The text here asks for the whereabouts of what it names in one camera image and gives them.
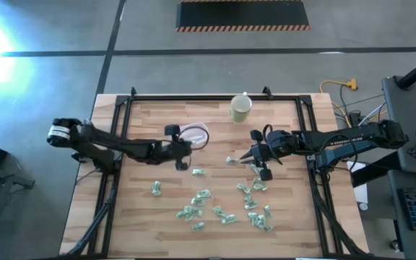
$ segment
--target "floor mat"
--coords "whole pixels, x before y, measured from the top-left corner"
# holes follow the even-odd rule
[[[176,31],[301,31],[310,30],[299,0],[186,0],[178,5]]]

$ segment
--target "wooden table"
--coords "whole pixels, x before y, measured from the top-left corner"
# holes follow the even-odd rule
[[[311,94],[319,131],[333,131],[337,123],[328,94]],[[111,127],[116,95],[97,97],[92,122],[99,129]],[[274,180],[267,191],[252,191],[263,214],[269,205],[274,229],[266,233],[251,226],[243,208],[238,183],[251,186],[255,174],[245,165],[227,165],[227,156],[239,158],[253,144],[249,131],[272,124],[274,129],[299,130],[294,102],[254,101],[247,122],[232,123],[229,101],[134,101],[128,138],[162,139],[167,124],[205,123],[210,141],[205,149],[194,151],[191,168],[176,171],[173,162],[158,166],[123,162],[118,190],[109,257],[116,258],[208,258],[208,257],[296,257],[321,256],[308,172],[302,156],[282,159],[284,165],[270,163]],[[191,175],[192,168],[205,169],[205,177]],[[78,178],[90,172],[92,164],[82,165]],[[67,252],[81,238],[94,215],[100,174],[93,173],[77,184],[60,252]],[[154,197],[152,183],[161,181],[162,196]],[[331,173],[331,192],[337,219],[349,236],[368,251],[358,206],[347,171]],[[176,213],[189,205],[196,191],[211,189],[212,198],[203,207],[203,217],[190,222],[176,219]],[[220,205],[238,222],[221,225],[212,208]],[[191,225],[204,221],[205,229],[193,232]],[[332,248],[332,235],[326,225]],[[102,235],[98,236],[97,251]]]

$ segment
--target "white cup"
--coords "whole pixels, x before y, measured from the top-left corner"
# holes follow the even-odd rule
[[[246,95],[246,92],[242,95],[236,95],[230,101],[230,115],[232,116],[232,121],[236,123],[244,122],[251,110],[252,105],[253,102]]]

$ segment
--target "crumpled dollar bill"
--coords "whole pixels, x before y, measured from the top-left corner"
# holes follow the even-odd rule
[[[256,165],[254,165],[253,163],[250,164],[250,169],[259,176],[259,172],[261,172],[261,170],[263,169],[262,167],[257,167]]]
[[[192,175],[193,176],[203,176],[203,175],[205,175],[205,170],[202,170],[202,169],[193,169],[192,170]]]
[[[235,216],[234,214],[230,214],[221,220],[221,224],[223,225],[234,223],[234,222],[237,222],[237,216]]]
[[[253,189],[255,191],[266,191],[267,187],[264,185],[264,182],[260,178],[253,179]]]
[[[184,218],[185,221],[192,220],[194,216],[201,217],[203,211],[194,206],[185,206],[182,211],[176,214],[178,219]]]
[[[197,216],[197,217],[201,217],[203,214],[203,210],[194,207],[194,206],[184,206],[183,209],[185,212],[189,212],[190,214]]]
[[[251,194],[245,194],[245,198],[243,198],[244,202],[249,202],[251,200]]]
[[[237,189],[243,191],[245,194],[251,193],[251,190],[249,187],[243,185],[243,184],[237,184]]]
[[[221,209],[221,206],[216,206],[213,208],[213,212],[218,216],[218,217],[225,217],[225,213],[223,212],[223,210]]]
[[[192,226],[192,231],[199,231],[205,227],[205,222],[196,223]]]
[[[271,214],[271,211],[269,209],[269,205],[264,206],[264,216],[267,219],[271,219],[272,218],[272,214]]]
[[[255,209],[259,206],[259,202],[255,200],[250,200],[245,202],[245,209]]]
[[[162,185],[162,183],[161,182],[159,182],[159,181],[155,181],[153,184],[152,184],[152,195],[153,196],[159,196],[159,195],[161,195],[162,194],[162,192],[161,192],[161,190],[160,190],[160,186]]]
[[[238,164],[239,160],[238,159],[233,159],[233,158],[227,156],[227,159],[225,160],[225,162],[228,165],[236,165],[236,164]]]
[[[264,215],[255,213],[255,212],[249,212],[248,213],[248,217],[251,220],[251,225],[262,229],[266,232],[271,232],[272,231],[272,226],[267,224],[267,219]]]
[[[256,212],[249,212],[248,213],[248,217],[251,220],[251,225],[254,225],[254,223],[256,222],[256,219],[258,218],[258,213],[256,213]]]
[[[205,198],[192,198],[191,204],[194,206],[204,206],[205,205]]]
[[[211,197],[211,191],[209,189],[203,191],[197,191],[196,193],[197,198],[209,198]]]

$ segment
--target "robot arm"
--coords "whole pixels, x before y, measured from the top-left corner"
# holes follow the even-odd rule
[[[288,155],[316,156],[317,169],[329,169],[341,159],[352,157],[373,148],[398,149],[409,141],[401,126],[393,121],[384,120],[379,123],[369,123],[364,126],[353,127],[330,132],[320,131],[292,131],[291,133],[276,130],[266,126],[261,134],[258,130],[251,131],[251,138],[256,144],[251,146],[241,159],[253,157],[243,163],[254,163],[263,168],[261,179],[272,180],[272,173],[267,168],[267,161],[280,162],[281,157]],[[336,149],[326,147],[342,144]]]
[[[54,147],[66,147],[76,150],[72,157],[81,161],[83,157],[92,159],[96,167],[103,172],[115,168],[115,154],[112,150],[123,152],[126,156],[140,163],[159,165],[175,160],[177,170],[187,170],[182,162],[192,153],[191,143],[179,138],[177,125],[165,127],[165,135],[171,135],[172,141],[156,139],[122,139],[106,131],[96,129],[91,122],[82,123],[74,118],[55,118],[48,134],[48,143]]]

